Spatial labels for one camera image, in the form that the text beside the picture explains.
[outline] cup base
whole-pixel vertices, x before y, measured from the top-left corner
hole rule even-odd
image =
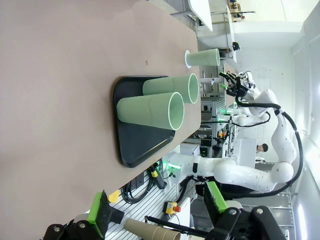
[[[191,66],[189,66],[188,63],[187,63],[187,55],[188,55],[189,53],[190,53],[189,50],[186,50],[185,53],[184,53],[184,61],[185,61],[185,65],[186,65],[186,67],[187,67],[188,69],[191,68]]]

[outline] black pole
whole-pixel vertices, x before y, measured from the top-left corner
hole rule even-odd
[[[181,230],[181,231],[187,232],[189,235],[194,235],[194,236],[201,237],[201,238],[206,238],[206,236],[209,234],[209,232],[207,232],[207,231],[197,230],[197,229],[193,229],[193,228],[190,228],[187,226],[175,224],[172,222],[163,221],[161,219],[158,219],[158,218],[155,218],[152,216],[145,216],[144,218],[146,218],[148,221],[156,223],[158,225],[163,225],[163,226],[167,226],[169,228]]]

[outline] black hair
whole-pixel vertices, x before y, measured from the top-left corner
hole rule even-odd
[[[266,143],[262,144],[262,148],[263,148],[264,152],[268,151],[268,149],[269,149],[269,147]]]

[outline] cup rim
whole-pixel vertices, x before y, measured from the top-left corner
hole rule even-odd
[[[173,126],[173,124],[172,124],[172,122],[171,122],[171,118],[170,118],[170,108],[171,108],[171,102],[172,102],[172,99],[174,98],[174,97],[177,97],[177,96],[180,96],[180,101],[181,101],[181,103],[182,103],[182,108],[183,108],[183,114],[182,114],[182,119],[181,119],[181,122],[179,123],[179,124],[177,124],[177,126]],[[184,118],[185,118],[185,104],[184,104],[184,100],[183,100],[183,98],[182,98],[182,96],[181,96],[181,94],[179,93],[179,92],[173,92],[172,93],[172,95],[171,95],[171,97],[170,97],[170,99],[169,99],[169,102],[168,102],[168,121],[169,121],[169,124],[170,124],[170,127],[171,127],[171,129],[172,130],[175,130],[175,131],[177,131],[180,127],[181,127],[181,125],[182,125],[182,123],[184,122]]]
[[[190,82],[191,82],[191,78],[192,77],[195,77],[195,79],[196,79],[196,85],[197,85],[197,95],[196,95],[196,100],[192,100],[191,99],[191,94],[190,94]],[[194,74],[194,73],[192,73],[192,74],[190,74],[190,76],[189,76],[189,80],[188,80],[188,97],[189,97],[189,100],[190,100],[190,102],[192,103],[192,104],[195,104],[196,102],[197,102],[197,100],[198,100],[198,98],[199,98],[199,82],[198,82],[198,78],[197,78],[197,76]]]

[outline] screw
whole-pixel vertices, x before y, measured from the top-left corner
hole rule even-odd
[[[237,211],[234,210],[234,209],[230,209],[230,210],[229,210],[229,213],[230,213],[231,215],[235,215],[235,214],[237,213]]]

